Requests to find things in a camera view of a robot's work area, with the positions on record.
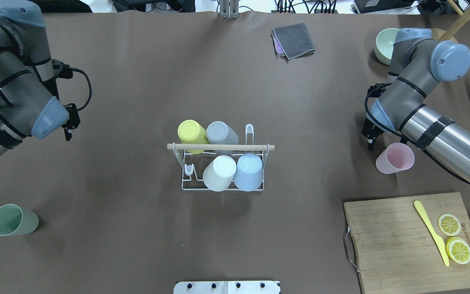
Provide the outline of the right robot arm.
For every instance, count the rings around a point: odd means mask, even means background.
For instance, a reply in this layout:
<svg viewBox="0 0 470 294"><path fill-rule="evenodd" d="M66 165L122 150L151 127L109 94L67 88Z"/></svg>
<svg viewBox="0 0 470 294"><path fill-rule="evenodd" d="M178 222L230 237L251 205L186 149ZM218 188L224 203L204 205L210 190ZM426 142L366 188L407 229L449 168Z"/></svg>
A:
<svg viewBox="0 0 470 294"><path fill-rule="evenodd" d="M367 119L385 132L412 143L470 183L470 132L425 104L441 82L452 82L470 68L470 48L433 39L427 28L401 28L384 93L371 105Z"/></svg>

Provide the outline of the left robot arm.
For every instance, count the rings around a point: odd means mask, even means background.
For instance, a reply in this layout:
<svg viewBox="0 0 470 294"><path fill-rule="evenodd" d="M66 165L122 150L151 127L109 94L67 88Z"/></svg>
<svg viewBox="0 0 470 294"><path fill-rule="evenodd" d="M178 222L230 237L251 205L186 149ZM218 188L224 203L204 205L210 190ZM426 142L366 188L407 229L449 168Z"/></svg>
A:
<svg viewBox="0 0 470 294"><path fill-rule="evenodd" d="M37 4L0 0L0 156L28 136L43 139L58 128L71 140L80 108L59 101L56 80L79 71L51 58Z"/></svg>

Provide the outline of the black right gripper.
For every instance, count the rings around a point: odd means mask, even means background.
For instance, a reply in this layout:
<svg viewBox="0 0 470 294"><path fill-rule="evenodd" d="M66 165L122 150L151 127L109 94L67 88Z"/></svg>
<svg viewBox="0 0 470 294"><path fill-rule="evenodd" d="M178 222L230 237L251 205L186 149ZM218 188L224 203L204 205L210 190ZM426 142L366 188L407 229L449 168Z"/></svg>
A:
<svg viewBox="0 0 470 294"><path fill-rule="evenodd" d="M386 83L376 83L375 85L370 86L370 88L368 89L367 97L369 99L379 98L386 91L386 88ZM365 118L361 133L367 139L368 150L370 152L373 152L376 144L376 139L380 135L382 135L382 129L379 128L374 122L372 122L368 118Z"/></svg>

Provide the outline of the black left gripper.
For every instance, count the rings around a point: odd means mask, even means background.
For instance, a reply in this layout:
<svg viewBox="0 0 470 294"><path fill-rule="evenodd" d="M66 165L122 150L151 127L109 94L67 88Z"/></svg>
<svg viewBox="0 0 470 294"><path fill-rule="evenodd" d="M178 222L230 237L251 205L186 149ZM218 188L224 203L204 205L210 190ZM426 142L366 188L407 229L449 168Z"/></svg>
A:
<svg viewBox="0 0 470 294"><path fill-rule="evenodd" d="M57 98L60 98L58 92L58 86L56 83L57 78L71 79L73 78L73 70L70 69L69 65L52 59L53 77L51 78L51 93ZM69 113L69 119L63 124L64 136L66 141L70 141L73 135L73 130L78 128L80 124L80 116L78 114L77 107L74 103L64 105L64 108Z"/></svg>

